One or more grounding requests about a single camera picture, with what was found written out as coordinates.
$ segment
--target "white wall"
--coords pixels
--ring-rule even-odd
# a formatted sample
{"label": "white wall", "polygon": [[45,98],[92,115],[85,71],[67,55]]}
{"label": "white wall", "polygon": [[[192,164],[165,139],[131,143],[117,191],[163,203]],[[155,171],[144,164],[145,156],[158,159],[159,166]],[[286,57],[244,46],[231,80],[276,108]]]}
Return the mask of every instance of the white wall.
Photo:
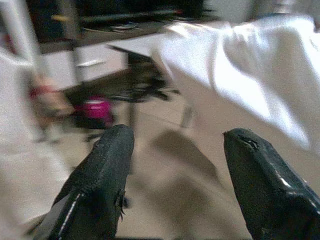
{"label": "white wall", "polygon": [[254,0],[205,0],[204,2],[205,7],[216,10],[212,14],[234,23],[248,20],[254,4]]}
{"label": "white wall", "polygon": [[320,23],[320,0],[311,1],[308,13],[310,13],[318,23]]}

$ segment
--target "white bedsheet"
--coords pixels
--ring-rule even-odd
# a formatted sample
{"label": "white bedsheet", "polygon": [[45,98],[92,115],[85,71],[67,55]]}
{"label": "white bedsheet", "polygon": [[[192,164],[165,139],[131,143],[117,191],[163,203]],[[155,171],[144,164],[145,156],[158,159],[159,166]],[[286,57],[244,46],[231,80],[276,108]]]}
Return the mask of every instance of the white bedsheet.
{"label": "white bedsheet", "polygon": [[320,194],[320,34],[308,16],[177,23],[152,53],[196,112],[195,142],[232,189],[222,133],[270,141]]}

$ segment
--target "white fabric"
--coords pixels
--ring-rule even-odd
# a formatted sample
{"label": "white fabric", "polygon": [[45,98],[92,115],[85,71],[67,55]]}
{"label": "white fabric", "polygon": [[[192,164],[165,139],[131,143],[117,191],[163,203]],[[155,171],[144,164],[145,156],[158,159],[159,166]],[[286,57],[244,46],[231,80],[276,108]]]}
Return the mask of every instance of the white fabric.
{"label": "white fabric", "polygon": [[17,240],[50,210],[69,171],[46,143],[34,141],[24,87],[31,66],[0,50],[0,240]]}
{"label": "white fabric", "polygon": [[308,16],[167,27],[153,60],[193,105],[195,141],[232,189],[222,133],[270,141],[320,194],[320,34]]}

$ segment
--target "drawer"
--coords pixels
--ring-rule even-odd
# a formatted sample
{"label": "drawer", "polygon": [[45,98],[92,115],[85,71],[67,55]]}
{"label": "drawer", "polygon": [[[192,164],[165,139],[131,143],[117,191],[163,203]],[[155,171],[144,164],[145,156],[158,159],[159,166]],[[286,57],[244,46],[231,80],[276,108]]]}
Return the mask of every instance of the drawer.
{"label": "drawer", "polygon": [[127,54],[108,48],[99,43],[76,49],[84,81],[91,81],[127,68]]}
{"label": "drawer", "polygon": [[54,80],[58,90],[77,85],[75,67],[71,51],[59,51],[42,55],[48,75]]}

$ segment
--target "chair leg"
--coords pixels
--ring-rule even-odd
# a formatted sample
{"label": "chair leg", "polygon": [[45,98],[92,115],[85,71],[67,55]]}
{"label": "chair leg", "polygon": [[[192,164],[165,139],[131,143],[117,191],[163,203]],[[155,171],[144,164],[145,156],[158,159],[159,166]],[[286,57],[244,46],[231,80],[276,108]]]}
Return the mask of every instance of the chair leg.
{"label": "chair leg", "polygon": [[180,127],[187,128],[191,122],[191,119],[192,119],[192,108],[190,106],[186,106],[184,107]]}

